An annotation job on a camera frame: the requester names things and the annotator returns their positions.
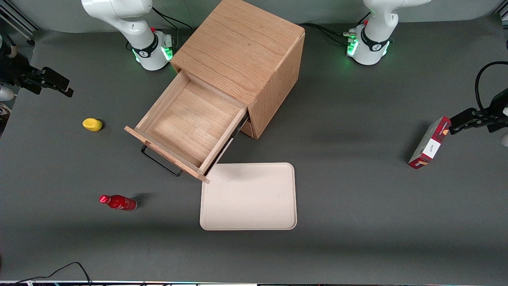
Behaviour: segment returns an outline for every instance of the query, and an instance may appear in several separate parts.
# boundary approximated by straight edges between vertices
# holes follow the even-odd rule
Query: wooden cabinet
[[[298,79],[305,31],[241,0],[223,0],[171,59],[178,72],[126,131],[194,177],[238,129],[258,139]]]

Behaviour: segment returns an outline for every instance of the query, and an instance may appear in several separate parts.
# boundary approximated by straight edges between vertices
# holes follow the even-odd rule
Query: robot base
[[[171,35],[166,35],[161,31],[155,31],[154,34],[158,37],[158,46],[149,58],[142,58],[134,52],[138,63],[149,71],[156,71],[163,68],[173,57],[173,41],[171,40]]]
[[[350,29],[349,32],[359,35],[364,27],[365,25],[363,24],[358,25],[357,27]],[[389,44],[390,42],[388,42],[384,47],[380,47],[378,51],[371,51],[369,46],[362,41],[361,37],[357,37],[347,47],[346,55],[352,57],[359,64],[371,66],[377,64],[377,62],[379,62],[386,54]]]

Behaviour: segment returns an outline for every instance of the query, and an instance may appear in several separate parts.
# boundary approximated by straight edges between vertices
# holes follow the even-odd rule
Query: gray wall
[[[192,26],[206,18],[220,0],[153,0],[162,13]],[[30,19],[45,30],[60,32],[105,32],[114,28],[91,18],[80,0],[13,0]],[[361,0],[247,0],[294,23],[351,23],[361,19],[367,8]],[[403,22],[469,20],[490,14],[502,0],[433,0],[415,8],[400,9]],[[144,19],[155,27],[167,24],[151,12]]]

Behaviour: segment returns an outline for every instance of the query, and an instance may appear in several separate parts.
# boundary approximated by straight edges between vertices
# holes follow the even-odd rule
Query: open drawer
[[[247,120],[247,106],[180,71],[138,125],[125,130],[203,182]]]

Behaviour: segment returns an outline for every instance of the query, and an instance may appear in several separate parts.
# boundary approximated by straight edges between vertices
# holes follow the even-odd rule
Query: green led light
[[[134,51],[134,49],[132,49],[132,53],[134,54],[134,56],[136,57],[136,62],[139,63],[139,58],[138,58],[138,55],[136,54],[136,52]]]
[[[383,55],[386,54],[386,51],[388,50],[388,46],[390,45],[390,41],[388,41],[388,43],[386,43],[386,48],[385,48],[385,51],[383,52]]]
[[[355,51],[356,51],[356,48],[358,47],[358,40],[354,40],[349,48],[347,48],[347,53],[350,55],[350,56],[353,56],[355,54]]]
[[[164,56],[169,61],[173,57],[173,49],[172,48],[164,48],[161,47],[161,51],[164,53]]]

